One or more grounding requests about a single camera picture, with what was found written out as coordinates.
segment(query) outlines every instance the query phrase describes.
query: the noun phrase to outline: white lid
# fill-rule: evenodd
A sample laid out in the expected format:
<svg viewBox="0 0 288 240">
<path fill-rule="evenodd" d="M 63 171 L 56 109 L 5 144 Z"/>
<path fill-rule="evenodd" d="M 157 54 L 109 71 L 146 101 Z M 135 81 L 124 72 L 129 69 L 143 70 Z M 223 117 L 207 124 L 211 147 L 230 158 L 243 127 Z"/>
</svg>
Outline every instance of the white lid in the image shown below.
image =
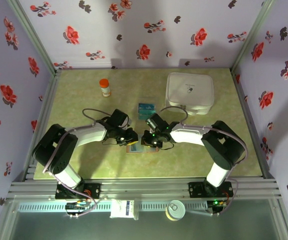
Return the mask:
<svg viewBox="0 0 288 240">
<path fill-rule="evenodd" d="M 185 205 L 179 200 L 173 200 L 169 203 L 167 211 L 171 218 L 181 219 L 185 215 Z"/>
<path fill-rule="evenodd" d="M 213 79 L 208 75 L 172 72 L 168 75 L 166 96 L 186 106 L 212 106 Z"/>
</svg>

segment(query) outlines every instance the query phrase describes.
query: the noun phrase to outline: green tabletop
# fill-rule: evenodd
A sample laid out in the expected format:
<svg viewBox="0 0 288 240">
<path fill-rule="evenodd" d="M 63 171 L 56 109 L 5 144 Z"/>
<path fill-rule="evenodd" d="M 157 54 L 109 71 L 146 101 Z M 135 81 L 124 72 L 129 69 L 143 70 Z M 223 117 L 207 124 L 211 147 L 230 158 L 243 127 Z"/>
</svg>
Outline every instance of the green tabletop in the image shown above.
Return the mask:
<svg viewBox="0 0 288 240">
<path fill-rule="evenodd" d="M 77 127 L 90 123 L 81 111 L 95 108 L 108 113 L 120 109 L 132 119 L 131 127 L 137 133 L 148 129 L 147 124 L 138 120 L 138 103 L 147 101 L 165 105 L 167 76 L 170 73 L 205 74 L 213 78 L 214 105 L 206 115 L 189 116 L 185 123 L 190 125 L 211 125 L 217 120 L 229 125 L 247 144 L 248 159 L 238 165 L 234 176 L 260 176 L 261 171 L 246 121 L 238 100 L 237 92 L 228 68 L 210 69 L 83 69 L 64 70 L 59 79 L 52 106 L 48 128 L 52 124 L 63 127 Z M 99 80 L 107 78 L 112 95 L 103 97 Z M 87 112 L 95 119 L 103 114 Z M 168 123 L 180 121 L 185 114 L 163 111 Z M 190 143 L 177 143 L 171 150 L 158 153 L 126 153 L 126 147 L 102 145 L 92 142 L 75 149 L 70 165 L 85 179 L 90 178 L 156 178 L 156 177 L 204 177 L 208 174 L 213 160 L 205 147 Z M 42 174 L 37 165 L 34 179 L 52 179 Z"/>
</svg>

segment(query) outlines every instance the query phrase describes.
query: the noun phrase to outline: floral wallpaper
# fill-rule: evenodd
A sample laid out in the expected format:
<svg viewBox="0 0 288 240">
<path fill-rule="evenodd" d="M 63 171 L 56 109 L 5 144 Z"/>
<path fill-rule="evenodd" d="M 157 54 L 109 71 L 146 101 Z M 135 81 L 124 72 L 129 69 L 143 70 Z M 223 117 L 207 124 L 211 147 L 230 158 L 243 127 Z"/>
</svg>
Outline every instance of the floral wallpaper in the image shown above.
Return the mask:
<svg viewBox="0 0 288 240">
<path fill-rule="evenodd" d="M 19 2 L 55 68 L 122 69 L 232 67 L 263 0 Z"/>
<path fill-rule="evenodd" d="M 280 14 L 285 11 L 288 1 L 274 3 L 236 70 L 236 81 L 288 212 L 288 14 Z"/>
<path fill-rule="evenodd" d="M 37 8 L 43 13 L 47 6 Z M 50 76 L 15 14 L 0 0 L 0 213 L 11 182 L 23 171 Z"/>
</svg>

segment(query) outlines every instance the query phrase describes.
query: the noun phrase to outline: wall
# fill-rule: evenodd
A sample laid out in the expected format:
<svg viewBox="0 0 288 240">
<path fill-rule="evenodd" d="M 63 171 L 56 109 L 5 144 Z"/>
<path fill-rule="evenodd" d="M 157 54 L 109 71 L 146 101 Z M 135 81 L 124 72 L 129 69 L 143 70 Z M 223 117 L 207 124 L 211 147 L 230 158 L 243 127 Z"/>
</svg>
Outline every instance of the wall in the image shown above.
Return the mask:
<svg viewBox="0 0 288 240">
<path fill-rule="evenodd" d="M 0 212 L 23 170 L 49 79 L 16 16 L 0 0 Z"/>
<path fill-rule="evenodd" d="M 20 0 L 57 68 L 228 68 L 263 0 Z"/>
<path fill-rule="evenodd" d="M 237 79 L 288 211 L 288 1 L 276 1 Z"/>
</svg>

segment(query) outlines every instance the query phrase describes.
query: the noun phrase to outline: white storage box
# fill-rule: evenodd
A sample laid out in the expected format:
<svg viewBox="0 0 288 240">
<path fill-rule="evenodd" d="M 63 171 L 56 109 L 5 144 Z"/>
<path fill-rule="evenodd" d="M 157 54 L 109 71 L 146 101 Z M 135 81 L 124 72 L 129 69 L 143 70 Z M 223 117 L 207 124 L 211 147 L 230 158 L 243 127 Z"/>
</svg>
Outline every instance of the white storage box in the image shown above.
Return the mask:
<svg viewBox="0 0 288 240">
<path fill-rule="evenodd" d="M 207 114 L 214 104 L 213 79 L 208 75 L 172 72 L 168 75 L 165 105 L 186 109 L 188 114 Z M 168 108 L 182 112 L 178 108 Z"/>
</svg>

